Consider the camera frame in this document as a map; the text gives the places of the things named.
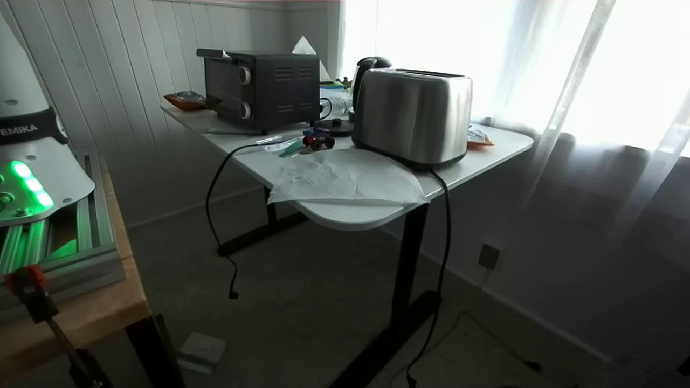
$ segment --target green light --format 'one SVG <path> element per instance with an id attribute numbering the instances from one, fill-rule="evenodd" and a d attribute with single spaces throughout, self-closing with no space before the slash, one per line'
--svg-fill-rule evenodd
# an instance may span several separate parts
<path id="1" fill-rule="evenodd" d="M 52 205 L 53 205 L 47 193 L 39 193 L 39 195 L 37 195 L 37 200 L 39 200 L 43 208 L 52 208 Z"/>
<path id="2" fill-rule="evenodd" d="M 33 178 L 24 179 L 24 186 L 26 186 L 27 191 L 31 191 L 31 193 L 43 193 L 40 181 L 33 179 Z"/>
<path id="3" fill-rule="evenodd" d="M 11 162 L 8 168 L 11 168 L 18 179 L 29 179 L 29 178 L 33 178 L 33 174 L 29 172 L 29 168 L 27 168 L 26 164 L 16 162 L 16 160 Z"/>

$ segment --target power cord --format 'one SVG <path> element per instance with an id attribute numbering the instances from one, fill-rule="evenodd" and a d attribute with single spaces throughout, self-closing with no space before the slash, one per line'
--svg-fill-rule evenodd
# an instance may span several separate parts
<path id="1" fill-rule="evenodd" d="M 210 186 L 209 186 L 207 198 L 205 198 L 205 213 L 207 213 L 207 223 L 209 223 L 210 235 L 214 235 L 214 239 L 215 239 L 215 251 L 220 248 L 220 237 L 218 237 L 218 231 L 215 231 L 215 225 L 214 225 L 214 219 L 210 219 L 210 195 L 214 195 L 214 187 L 215 187 L 215 183 L 218 183 L 224 167 L 233 160 L 235 154 L 239 154 L 239 151 L 244 151 L 244 149 L 258 149 L 258 148 L 276 144 L 276 143 L 281 143 L 281 140 L 285 140 L 281 137 L 272 137 L 272 138 L 256 140 L 256 143 L 251 143 L 251 144 L 242 144 L 242 148 L 233 149 L 229 155 L 224 155 L 224 160 L 221 160 L 220 167 L 215 168 L 215 174 L 214 174 L 214 179 L 210 179 Z M 233 268 L 233 278 L 231 278 L 231 284 L 229 284 L 229 301 L 237 301 L 239 293 L 235 291 L 235 281 L 237 281 L 237 276 L 239 276 L 239 265 L 237 265 L 237 262 L 235 262 L 231 254 L 225 254 L 224 259 L 225 259 L 225 262 L 231 263 L 231 268 Z"/>
<path id="2" fill-rule="evenodd" d="M 439 187 L 443 191 L 443 203 L 446 203 L 446 245 L 443 245 L 443 259 L 441 259 L 441 263 L 439 263 L 437 283 L 435 283 L 435 296 L 437 296 L 437 301 L 441 301 L 441 290 L 443 290 L 443 278 L 446 278 L 446 265 L 447 265 L 447 257 L 451 257 L 453 209 L 451 209 L 451 191 L 447 191 L 446 181 L 443 181 L 435 171 L 429 171 L 429 172 L 430 172 L 430 178 L 439 183 Z M 410 362 L 408 368 L 404 368 L 408 387 L 410 387 L 410 388 L 416 387 L 416 379 L 411 377 L 411 367 L 424 357 L 424 350 L 429 347 L 430 337 L 433 337 L 433 331 L 435 331 L 435 323 L 437 323 L 437 316 L 439 316 L 439 304 L 437 304 L 435 311 L 433 311 L 430 328 L 429 328 L 429 334 L 426 334 L 422 347 L 417 350 L 417 354 L 411 359 L 411 362 Z"/>

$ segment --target white table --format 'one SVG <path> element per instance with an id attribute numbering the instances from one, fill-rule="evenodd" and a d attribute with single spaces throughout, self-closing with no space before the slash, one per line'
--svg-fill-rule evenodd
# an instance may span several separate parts
<path id="1" fill-rule="evenodd" d="M 231 123 L 220 121 L 214 113 L 180 113 L 174 106 L 162 106 L 171 120 L 177 120 L 190 132 L 199 134 L 221 154 L 231 154 L 237 148 L 251 144 L 258 138 L 239 134 Z M 268 137 L 292 138 L 300 137 L 306 126 L 290 126 Z M 457 164 L 435 168 L 435 172 L 453 191 L 497 164 L 504 164 L 532 148 L 532 138 L 515 132 L 501 132 L 482 128 L 493 148 L 467 151 Z M 336 138 L 336 149 L 350 149 L 348 138 Z M 266 151 L 239 151 L 235 162 L 250 172 L 266 191 L 274 186 L 279 164 L 285 162 L 276 154 Z M 433 200 L 441 195 L 441 187 L 429 172 L 416 172 L 422 195 Z M 416 262 L 419 252 L 419 239 L 424 233 L 424 220 L 429 205 L 398 205 L 398 208 L 357 208 L 357 205 L 322 205 L 322 203 L 292 203 L 300 213 L 316 225 L 337 231 L 367 231 L 387 225 L 404 217 L 404 231 L 398 252 L 397 283 L 392 291 L 389 326 L 370 340 L 370 345 L 336 377 L 331 387 L 367 387 L 376 371 L 397 354 L 397 350 L 416 332 L 416 328 L 433 316 L 439 307 L 439 296 L 435 291 L 422 293 L 410 304 L 410 293 L 414 284 Z M 220 254 L 237 252 L 254 242 L 268 237 L 276 231 L 285 231 L 300 223 L 300 219 L 276 220 L 268 208 L 268 227 L 250 231 L 220 248 Z"/>

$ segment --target paper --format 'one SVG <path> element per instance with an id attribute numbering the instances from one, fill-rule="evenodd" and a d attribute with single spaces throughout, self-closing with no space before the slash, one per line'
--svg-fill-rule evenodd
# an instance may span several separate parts
<path id="1" fill-rule="evenodd" d="M 318 56 L 315 53 L 315 48 L 311 48 L 311 44 L 306 42 L 306 38 L 300 38 L 300 42 L 295 44 L 292 48 L 292 55 L 313 55 L 313 56 Z M 330 82 L 330 73 L 327 70 L 322 67 L 322 62 L 318 60 L 318 82 Z"/>
<path id="2" fill-rule="evenodd" d="M 285 160 L 266 203 L 285 200 L 373 208 L 426 203 L 411 171 L 363 149 L 331 149 Z"/>

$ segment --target wooden table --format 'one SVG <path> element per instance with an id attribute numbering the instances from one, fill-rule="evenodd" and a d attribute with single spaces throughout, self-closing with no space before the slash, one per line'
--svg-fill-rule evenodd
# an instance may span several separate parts
<path id="1" fill-rule="evenodd" d="M 152 316 L 147 303 L 111 181 L 108 172 L 102 174 L 101 181 L 106 186 L 109 223 L 125 278 L 57 304 L 60 312 L 53 319 L 74 347 L 87 347 L 90 343 L 127 331 L 128 343 L 134 345 L 150 387 L 183 387 L 162 316 Z M 31 323 L 27 316 L 2 323 L 0 387 L 8 377 L 60 354 L 61 347 L 45 323 Z"/>

